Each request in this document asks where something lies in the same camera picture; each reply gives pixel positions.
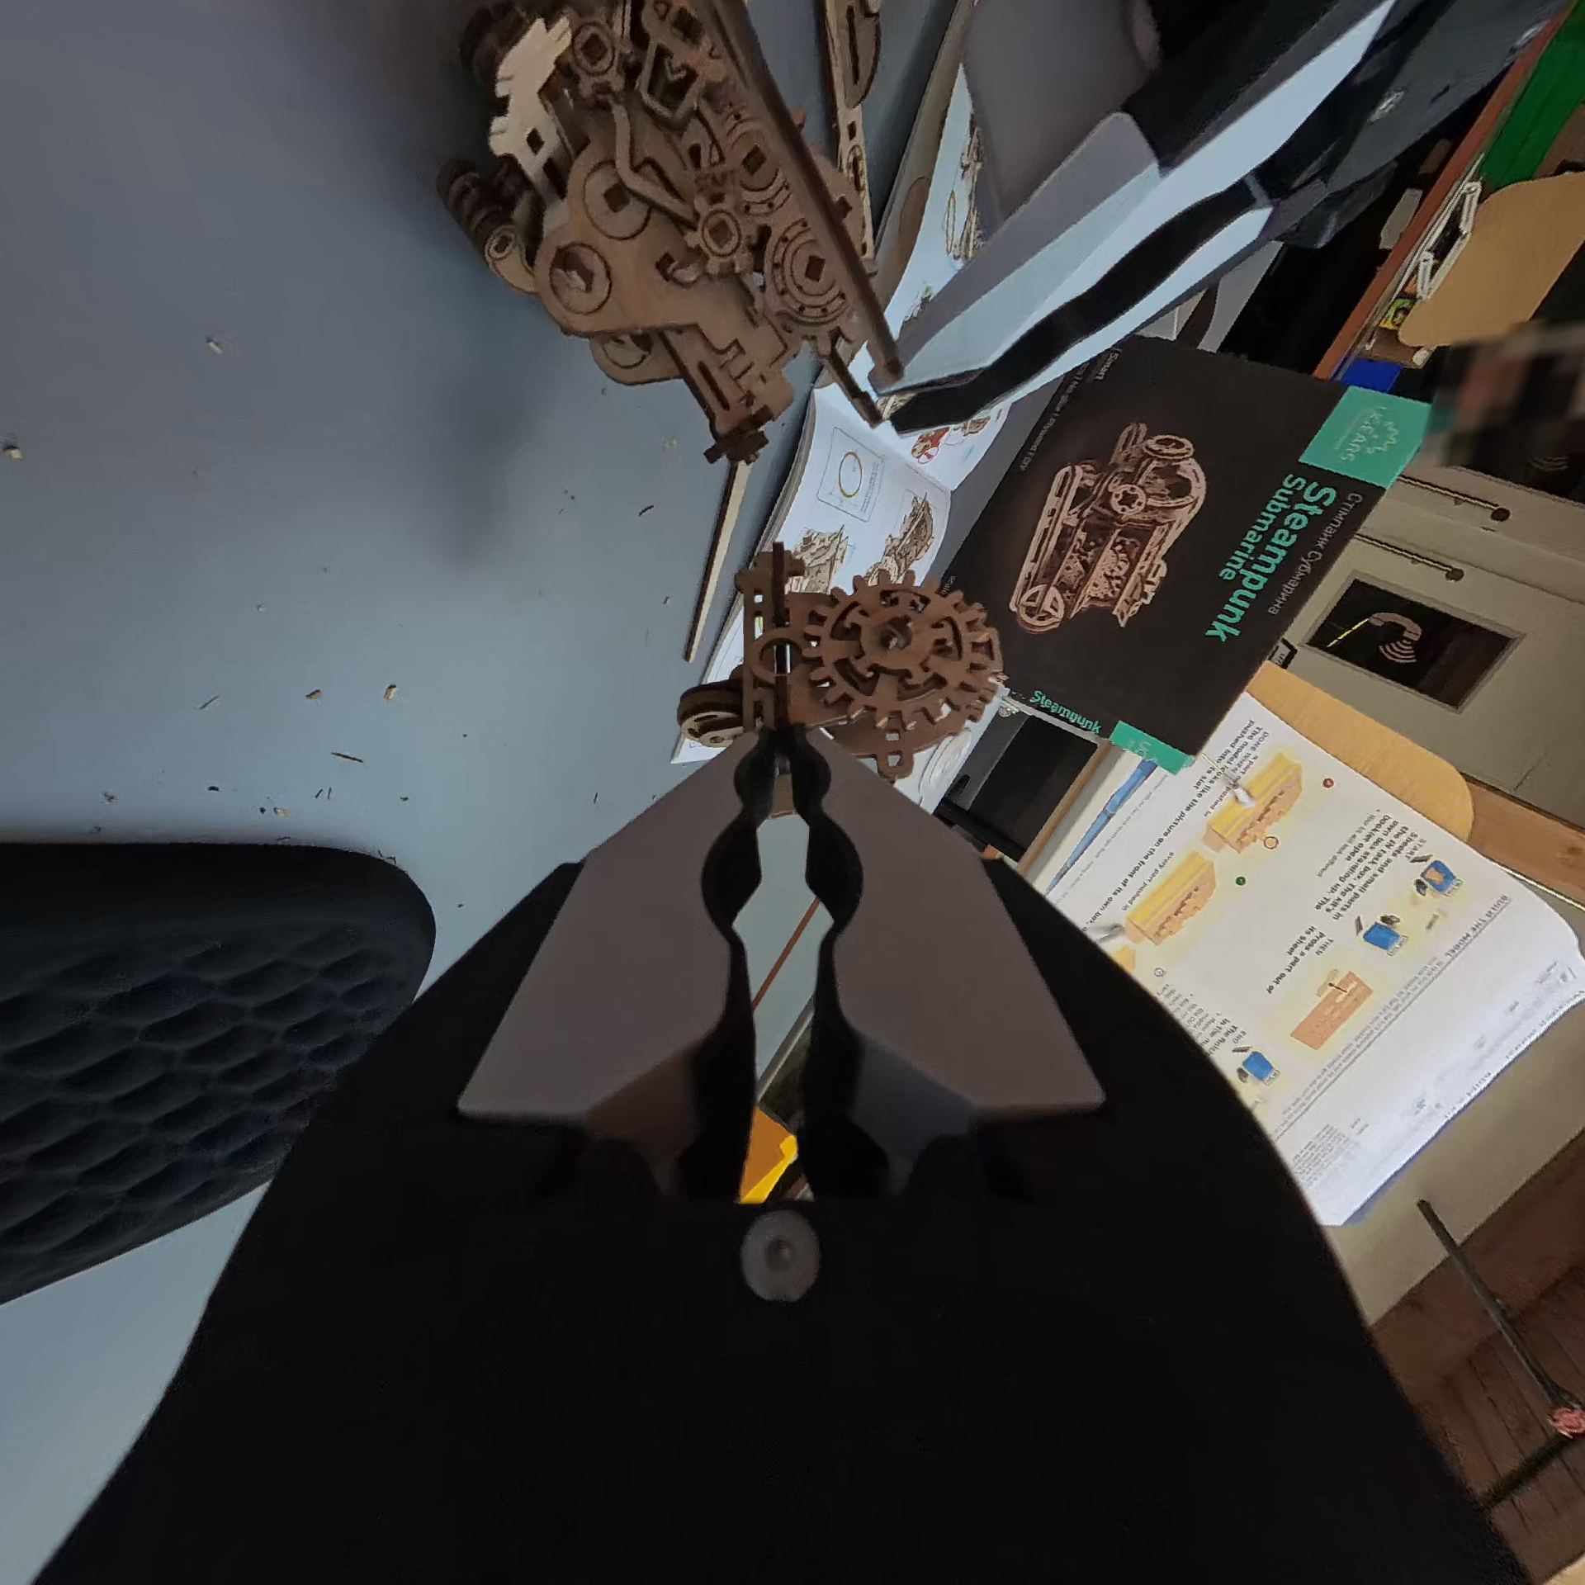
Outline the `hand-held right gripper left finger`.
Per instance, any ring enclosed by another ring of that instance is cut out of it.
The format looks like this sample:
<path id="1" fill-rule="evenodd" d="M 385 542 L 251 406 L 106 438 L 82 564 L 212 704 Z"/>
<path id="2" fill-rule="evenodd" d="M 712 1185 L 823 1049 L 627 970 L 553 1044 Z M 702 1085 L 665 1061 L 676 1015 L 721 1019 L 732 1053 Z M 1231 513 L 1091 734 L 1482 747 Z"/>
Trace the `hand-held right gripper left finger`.
<path id="1" fill-rule="evenodd" d="M 746 732 L 595 847 L 461 1115 L 572 1127 L 631 1145 L 670 1193 L 736 1200 L 757 1074 L 736 921 L 761 823 L 763 736 Z"/>

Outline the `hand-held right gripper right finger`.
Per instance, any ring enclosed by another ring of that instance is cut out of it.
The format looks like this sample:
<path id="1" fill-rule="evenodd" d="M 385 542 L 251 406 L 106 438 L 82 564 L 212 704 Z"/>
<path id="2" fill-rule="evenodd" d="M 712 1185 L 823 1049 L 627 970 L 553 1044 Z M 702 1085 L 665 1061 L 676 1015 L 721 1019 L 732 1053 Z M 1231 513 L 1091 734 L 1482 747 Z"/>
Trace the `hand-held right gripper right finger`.
<path id="1" fill-rule="evenodd" d="M 897 1193 L 925 1151 L 1104 1106 L 978 853 L 821 732 L 787 730 L 806 881 L 829 915 L 802 1068 L 816 1200 Z"/>

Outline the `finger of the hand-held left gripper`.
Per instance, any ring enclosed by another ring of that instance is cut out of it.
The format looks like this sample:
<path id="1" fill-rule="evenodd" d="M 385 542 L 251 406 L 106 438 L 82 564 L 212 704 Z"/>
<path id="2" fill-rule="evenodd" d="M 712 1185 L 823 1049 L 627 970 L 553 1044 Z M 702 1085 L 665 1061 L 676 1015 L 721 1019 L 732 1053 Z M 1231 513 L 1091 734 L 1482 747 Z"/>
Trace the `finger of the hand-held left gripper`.
<path id="1" fill-rule="evenodd" d="M 963 72 L 991 230 L 899 330 L 902 432 L 965 423 L 1251 244 L 1255 172 L 1414 4 L 978 4 Z"/>
<path id="2" fill-rule="evenodd" d="M 1146 2 L 980 4 L 965 79 L 991 232 L 899 336 L 906 370 L 982 370 L 1119 257 L 1116 232 L 1157 187 L 1125 110 L 1157 68 Z"/>

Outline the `dark wooden gear assembly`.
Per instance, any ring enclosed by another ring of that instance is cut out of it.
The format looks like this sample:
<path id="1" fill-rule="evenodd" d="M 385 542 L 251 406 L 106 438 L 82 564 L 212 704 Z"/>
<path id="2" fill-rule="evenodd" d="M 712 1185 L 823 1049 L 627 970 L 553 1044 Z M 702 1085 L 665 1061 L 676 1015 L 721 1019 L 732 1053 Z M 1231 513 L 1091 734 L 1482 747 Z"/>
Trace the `dark wooden gear assembly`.
<path id="1" fill-rule="evenodd" d="M 980 604 L 914 572 L 849 591 L 793 589 L 802 572 L 776 544 L 738 574 L 744 659 L 727 681 L 682 695 L 685 744 L 721 749 L 746 730 L 823 728 L 899 783 L 995 704 L 1002 649 Z"/>

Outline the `wooden mechanical model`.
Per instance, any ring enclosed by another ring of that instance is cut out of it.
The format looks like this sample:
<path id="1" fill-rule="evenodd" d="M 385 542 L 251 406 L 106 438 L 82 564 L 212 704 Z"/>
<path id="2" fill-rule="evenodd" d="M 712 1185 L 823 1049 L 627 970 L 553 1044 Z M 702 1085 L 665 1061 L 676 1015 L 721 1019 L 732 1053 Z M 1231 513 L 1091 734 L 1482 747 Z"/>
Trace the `wooden mechanical model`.
<path id="1" fill-rule="evenodd" d="M 883 417 L 846 361 L 872 338 L 876 364 L 897 351 L 861 113 L 880 4 L 819 11 L 836 161 L 806 142 L 746 4 L 487 4 L 463 32 L 493 164 L 446 164 L 451 217 L 612 381 L 683 383 L 712 462 L 761 455 L 802 347 Z"/>

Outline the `yellow storage bin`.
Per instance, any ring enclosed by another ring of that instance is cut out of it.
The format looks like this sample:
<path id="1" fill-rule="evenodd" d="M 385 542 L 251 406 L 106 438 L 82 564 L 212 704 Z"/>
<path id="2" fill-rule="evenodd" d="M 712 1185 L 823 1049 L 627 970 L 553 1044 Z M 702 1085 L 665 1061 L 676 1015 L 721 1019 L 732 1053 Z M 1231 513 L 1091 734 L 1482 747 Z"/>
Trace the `yellow storage bin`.
<path id="1" fill-rule="evenodd" d="M 795 1170 L 799 1151 L 799 1136 L 765 1108 L 757 1106 L 751 1117 L 740 1179 L 740 1202 L 766 1202 L 787 1172 Z"/>

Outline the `black puzzle box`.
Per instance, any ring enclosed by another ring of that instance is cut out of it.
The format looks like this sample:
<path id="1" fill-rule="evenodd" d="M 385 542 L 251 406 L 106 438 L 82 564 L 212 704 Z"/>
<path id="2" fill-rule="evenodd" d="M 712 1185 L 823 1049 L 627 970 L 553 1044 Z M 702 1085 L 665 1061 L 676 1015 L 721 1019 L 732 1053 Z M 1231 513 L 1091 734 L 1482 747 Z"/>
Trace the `black puzzle box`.
<path id="1" fill-rule="evenodd" d="M 951 562 L 1021 708 L 1183 772 L 1434 427 L 1133 338 L 1066 374 Z"/>

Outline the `instruction booklet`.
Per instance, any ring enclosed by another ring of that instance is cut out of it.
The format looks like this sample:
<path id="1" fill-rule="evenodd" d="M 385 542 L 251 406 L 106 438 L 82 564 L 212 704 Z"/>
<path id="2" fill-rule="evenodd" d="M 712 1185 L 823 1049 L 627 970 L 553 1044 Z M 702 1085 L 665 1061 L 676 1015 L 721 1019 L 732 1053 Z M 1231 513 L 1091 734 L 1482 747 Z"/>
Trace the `instruction booklet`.
<path id="1" fill-rule="evenodd" d="M 983 151 L 961 66 L 934 77 L 887 208 L 878 285 L 900 336 L 980 249 Z M 816 387 L 799 451 L 761 536 L 802 559 L 793 589 L 849 589 L 878 576 L 923 579 L 942 559 L 953 491 L 980 466 L 1010 404 L 963 425 L 902 434 L 870 425 L 836 383 Z"/>

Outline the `brown cardboard piece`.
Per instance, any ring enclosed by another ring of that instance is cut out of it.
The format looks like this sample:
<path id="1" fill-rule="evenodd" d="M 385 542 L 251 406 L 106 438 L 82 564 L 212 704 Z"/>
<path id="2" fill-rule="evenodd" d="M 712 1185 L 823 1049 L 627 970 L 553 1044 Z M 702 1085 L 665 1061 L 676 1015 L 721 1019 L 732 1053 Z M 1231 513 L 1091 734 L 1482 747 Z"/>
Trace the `brown cardboard piece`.
<path id="1" fill-rule="evenodd" d="M 1534 317 L 1583 247 L 1583 172 L 1500 189 L 1433 294 L 1402 323 L 1412 347 L 1483 344 Z"/>

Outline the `printed instruction sheet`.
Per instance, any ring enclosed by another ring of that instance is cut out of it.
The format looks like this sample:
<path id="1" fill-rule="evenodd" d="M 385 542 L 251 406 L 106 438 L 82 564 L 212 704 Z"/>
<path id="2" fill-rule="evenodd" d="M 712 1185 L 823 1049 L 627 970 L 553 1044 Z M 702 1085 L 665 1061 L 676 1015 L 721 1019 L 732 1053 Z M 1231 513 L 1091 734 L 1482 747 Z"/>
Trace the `printed instruction sheet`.
<path id="1" fill-rule="evenodd" d="M 1199 1042 L 1344 1227 L 1582 1002 L 1551 904 L 1242 696 L 1123 753 L 1033 883 Z"/>

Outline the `thin wooden stick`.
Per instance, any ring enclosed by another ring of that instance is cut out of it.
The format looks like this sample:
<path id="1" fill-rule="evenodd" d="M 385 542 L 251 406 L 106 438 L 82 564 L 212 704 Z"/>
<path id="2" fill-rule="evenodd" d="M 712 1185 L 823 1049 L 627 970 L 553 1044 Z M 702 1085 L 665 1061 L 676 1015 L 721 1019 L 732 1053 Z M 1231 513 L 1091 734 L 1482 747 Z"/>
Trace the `thin wooden stick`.
<path id="1" fill-rule="evenodd" d="M 717 591 L 721 587 L 723 572 L 727 566 L 727 555 L 731 551 L 731 544 L 738 528 L 753 468 L 753 462 L 732 462 L 727 470 L 727 483 L 723 487 L 719 510 L 706 545 L 700 587 L 687 628 L 683 662 L 693 662 L 700 655 L 710 610 L 714 608 Z"/>

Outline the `green panel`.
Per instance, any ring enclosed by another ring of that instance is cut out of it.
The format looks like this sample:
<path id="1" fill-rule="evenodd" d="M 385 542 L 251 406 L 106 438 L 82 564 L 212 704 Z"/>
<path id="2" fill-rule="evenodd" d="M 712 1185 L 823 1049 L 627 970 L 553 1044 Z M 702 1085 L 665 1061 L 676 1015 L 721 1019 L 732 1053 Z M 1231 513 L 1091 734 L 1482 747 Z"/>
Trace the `green panel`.
<path id="1" fill-rule="evenodd" d="M 1540 57 L 1493 140 L 1480 179 L 1487 193 L 1531 181 L 1583 102 L 1583 10 L 1576 6 Z"/>

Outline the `plywood board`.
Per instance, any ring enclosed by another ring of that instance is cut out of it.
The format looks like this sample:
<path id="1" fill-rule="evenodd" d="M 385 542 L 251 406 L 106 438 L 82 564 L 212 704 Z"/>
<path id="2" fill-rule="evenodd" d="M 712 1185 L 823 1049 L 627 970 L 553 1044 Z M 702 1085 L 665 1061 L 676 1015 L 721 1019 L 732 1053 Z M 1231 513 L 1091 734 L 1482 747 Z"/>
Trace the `plywood board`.
<path id="1" fill-rule="evenodd" d="M 1261 664 L 1246 693 L 1383 793 L 1457 840 L 1470 838 L 1474 796 L 1450 761 L 1272 662 Z"/>

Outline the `black framed sign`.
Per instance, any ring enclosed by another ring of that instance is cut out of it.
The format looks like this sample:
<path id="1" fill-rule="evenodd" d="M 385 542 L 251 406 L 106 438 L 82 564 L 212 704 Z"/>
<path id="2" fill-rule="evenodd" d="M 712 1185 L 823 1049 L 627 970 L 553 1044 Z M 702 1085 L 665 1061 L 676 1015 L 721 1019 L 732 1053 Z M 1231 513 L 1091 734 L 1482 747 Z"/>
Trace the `black framed sign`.
<path id="1" fill-rule="evenodd" d="M 1512 657 L 1519 634 L 1351 578 L 1302 632 L 1302 645 L 1419 700 L 1465 710 Z"/>

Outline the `white cabinet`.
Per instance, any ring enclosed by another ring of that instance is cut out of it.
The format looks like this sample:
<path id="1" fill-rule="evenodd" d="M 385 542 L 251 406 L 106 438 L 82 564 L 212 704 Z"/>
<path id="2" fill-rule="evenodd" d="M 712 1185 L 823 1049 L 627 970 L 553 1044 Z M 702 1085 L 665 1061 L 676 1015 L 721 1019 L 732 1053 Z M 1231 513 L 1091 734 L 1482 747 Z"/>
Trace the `white cabinet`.
<path id="1" fill-rule="evenodd" d="M 1351 578 L 1519 634 L 1465 710 L 1419 700 L 1302 645 Z M 1463 468 L 1393 485 L 1285 632 L 1289 670 L 1495 787 L 1583 823 L 1582 506 Z"/>

